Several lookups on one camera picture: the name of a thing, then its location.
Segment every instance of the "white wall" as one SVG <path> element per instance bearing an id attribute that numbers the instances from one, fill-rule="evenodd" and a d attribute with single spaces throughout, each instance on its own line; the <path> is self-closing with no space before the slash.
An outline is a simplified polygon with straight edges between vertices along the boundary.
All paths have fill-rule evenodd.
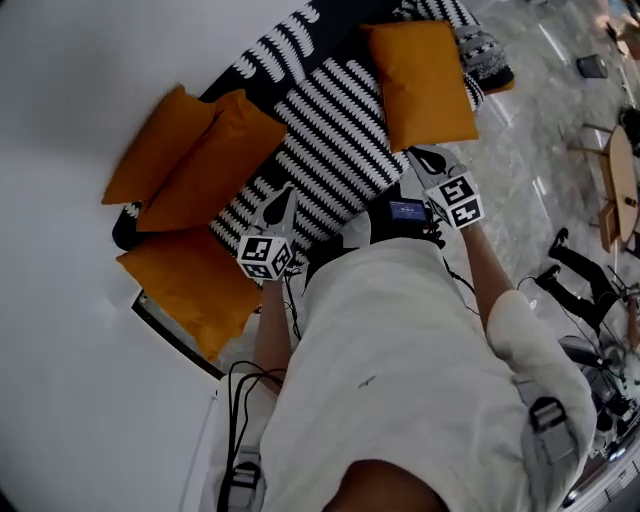
<path id="1" fill-rule="evenodd" d="M 21 512 L 175 511 L 214 382 L 129 306 L 99 200 L 151 106 L 302 0 L 0 5 L 0 488 Z"/>

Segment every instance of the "floor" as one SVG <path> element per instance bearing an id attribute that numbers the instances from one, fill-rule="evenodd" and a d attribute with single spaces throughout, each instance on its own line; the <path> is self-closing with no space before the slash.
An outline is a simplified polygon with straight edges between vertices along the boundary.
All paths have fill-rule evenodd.
<path id="1" fill-rule="evenodd" d="M 620 107 L 640 98 L 635 63 L 623 58 L 604 33 L 608 2 L 550 0 L 543 6 L 531 6 L 525 0 L 467 1 L 504 45 L 516 87 L 490 96 L 481 106 L 476 120 L 479 140 L 446 147 L 478 183 L 486 210 L 484 228 L 506 272 L 516 284 L 548 268 L 552 264 L 546 254 L 549 244 L 566 226 L 572 248 L 602 265 L 610 264 L 628 284 L 637 281 L 640 261 L 619 248 L 611 254 L 604 252 L 598 230 L 589 226 L 604 196 L 597 157 L 567 151 L 576 142 L 603 146 L 606 134 L 581 130 L 582 124 L 613 127 Z M 577 73 L 575 59 L 593 53 L 605 59 L 608 79 L 584 79 Z M 420 197 L 422 187 L 415 173 L 408 173 L 401 184 L 406 197 Z M 448 242 L 445 257 L 457 273 L 470 280 L 460 235 L 445 230 L 444 237 Z M 570 270 L 564 269 L 559 280 L 573 293 L 588 295 L 586 283 Z M 292 280 L 304 329 L 302 283 L 303 277 Z M 580 335 L 553 298 L 531 279 L 520 290 L 559 338 Z M 473 295 L 464 287 L 461 291 L 475 309 Z M 256 315 L 249 320 L 245 334 L 227 345 L 216 366 L 224 371 L 234 360 L 251 356 L 257 320 Z M 594 336 L 583 322 L 575 320 L 587 335 Z"/>

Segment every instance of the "orange cushion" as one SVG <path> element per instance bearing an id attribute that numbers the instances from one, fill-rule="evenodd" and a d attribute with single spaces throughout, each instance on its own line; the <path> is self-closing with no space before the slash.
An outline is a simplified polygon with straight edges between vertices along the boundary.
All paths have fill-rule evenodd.
<path id="1" fill-rule="evenodd" d="M 204 226 L 231 202 L 283 141 L 286 126 L 262 113 L 243 90 L 216 102 L 216 120 L 138 217 L 138 231 Z"/>
<path id="2" fill-rule="evenodd" d="M 260 290 L 207 228 L 149 237 L 117 260 L 208 359 L 242 334 Z"/>
<path id="3" fill-rule="evenodd" d="M 391 151 L 478 138 L 448 22 L 411 21 L 364 29 L 380 75 Z"/>
<path id="4" fill-rule="evenodd" d="M 213 121 L 213 108 L 176 86 L 133 140 L 107 186 L 102 204 L 151 199 Z"/>

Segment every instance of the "black boot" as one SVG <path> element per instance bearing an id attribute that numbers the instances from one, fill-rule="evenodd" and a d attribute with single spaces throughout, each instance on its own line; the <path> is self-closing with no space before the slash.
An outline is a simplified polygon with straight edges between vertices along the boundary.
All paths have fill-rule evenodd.
<path id="1" fill-rule="evenodd" d="M 547 281 L 551 281 L 552 279 L 557 279 L 560 274 L 560 265 L 553 265 L 550 269 L 545 270 L 542 274 L 535 278 L 535 282 L 541 288 L 544 288 L 544 283 Z"/>
<path id="2" fill-rule="evenodd" d="M 551 244 L 551 249 L 549 249 L 549 256 L 553 258 L 553 254 L 558 247 L 566 246 L 567 238 L 569 238 L 569 230 L 567 228 L 562 228 L 558 231 L 555 240 Z"/>

